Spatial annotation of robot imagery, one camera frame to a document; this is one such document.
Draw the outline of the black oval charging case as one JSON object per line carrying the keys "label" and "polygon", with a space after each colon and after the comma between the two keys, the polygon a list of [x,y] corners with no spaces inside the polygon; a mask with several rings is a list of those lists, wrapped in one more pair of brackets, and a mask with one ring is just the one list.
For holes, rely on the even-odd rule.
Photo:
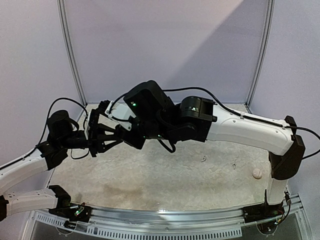
{"label": "black oval charging case", "polygon": [[128,131],[124,127],[122,127],[120,124],[115,126],[114,135],[117,136],[123,142],[126,141],[127,139],[127,133]]}

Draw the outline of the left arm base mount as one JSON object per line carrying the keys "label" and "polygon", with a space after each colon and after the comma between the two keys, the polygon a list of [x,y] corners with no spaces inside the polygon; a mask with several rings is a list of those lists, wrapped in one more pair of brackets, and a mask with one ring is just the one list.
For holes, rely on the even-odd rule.
{"label": "left arm base mount", "polygon": [[85,203],[72,203],[70,199],[58,199],[55,208],[49,209],[48,212],[52,215],[66,218],[70,222],[88,223],[91,218],[92,207]]}

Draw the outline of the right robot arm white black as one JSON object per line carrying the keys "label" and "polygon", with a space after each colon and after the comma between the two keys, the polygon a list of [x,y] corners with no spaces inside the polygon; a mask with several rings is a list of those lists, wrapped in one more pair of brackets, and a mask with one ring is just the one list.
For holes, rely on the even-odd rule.
{"label": "right robot arm white black", "polygon": [[247,114],[224,106],[215,97],[188,96],[174,104],[154,80],[138,84],[123,99],[133,112],[130,122],[137,148],[146,139],[156,139],[171,146],[189,140],[221,141],[268,151],[266,201],[258,213],[269,218],[278,210],[288,180],[298,172],[306,150],[293,117],[274,120]]}

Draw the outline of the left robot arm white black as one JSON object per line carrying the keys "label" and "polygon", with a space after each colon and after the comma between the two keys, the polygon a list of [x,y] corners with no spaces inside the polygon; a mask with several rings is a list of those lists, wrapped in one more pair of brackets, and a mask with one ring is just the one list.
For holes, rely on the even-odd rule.
{"label": "left robot arm white black", "polygon": [[111,128],[99,123],[100,112],[90,113],[85,130],[66,110],[54,112],[46,121],[49,134],[46,141],[33,150],[0,168],[0,219],[32,210],[48,209],[49,213],[71,222],[89,222],[92,208],[71,202],[71,196],[59,185],[33,191],[10,193],[9,189],[38,173],[50,171],[68,157],[68,150],[87,149],[91,156],[104,153],[123,142],[126,131],[118,124]]}

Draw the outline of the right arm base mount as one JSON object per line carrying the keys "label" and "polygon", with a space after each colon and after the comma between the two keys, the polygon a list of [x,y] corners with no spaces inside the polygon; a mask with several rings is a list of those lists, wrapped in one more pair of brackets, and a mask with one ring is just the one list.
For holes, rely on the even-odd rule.
{"label": "right arm base mount", "polygon": [[275,205],[269,205],[267,202],[264,202],[245,206],[241,210],[245,223],[252,223],[274,218],[284,213],[283,202]]}

